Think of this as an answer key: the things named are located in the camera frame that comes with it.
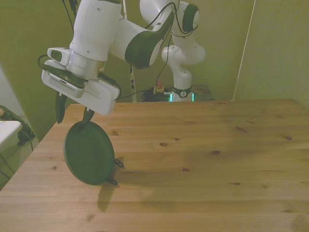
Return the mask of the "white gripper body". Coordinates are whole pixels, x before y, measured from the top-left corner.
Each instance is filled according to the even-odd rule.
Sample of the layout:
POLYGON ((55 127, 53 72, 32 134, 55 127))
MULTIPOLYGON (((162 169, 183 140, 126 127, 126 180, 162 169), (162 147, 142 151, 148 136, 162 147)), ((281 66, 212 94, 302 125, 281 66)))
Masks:
POLYGON ((82 93, 79 91, 79 98, 77 92, 77 88, 74 88, 74 91, 64 89, 64 87, 60 89, 60 93, 103 116, 113 112, 116 99, 120 96, 119 87, 115 87, 101 79, 89 80, 85 83, 82 93))

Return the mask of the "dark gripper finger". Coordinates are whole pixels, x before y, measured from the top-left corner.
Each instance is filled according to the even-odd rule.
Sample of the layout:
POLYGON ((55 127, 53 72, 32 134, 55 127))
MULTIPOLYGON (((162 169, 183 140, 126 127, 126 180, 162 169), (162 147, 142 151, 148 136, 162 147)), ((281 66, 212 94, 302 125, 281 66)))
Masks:
POLYGON ((56 93, 56 121, 58 124, 63 121, 66 110, 66 101, 67 96, 61 94, 60 92, 56 93))
POLYGON ((83 119, 78 122, 78 126, 77 126, 78 132, 81 132, 89 124, 94 113, 95 113, 94 111, 92 111, 91 109, 87 107, 84 109, 83 119))

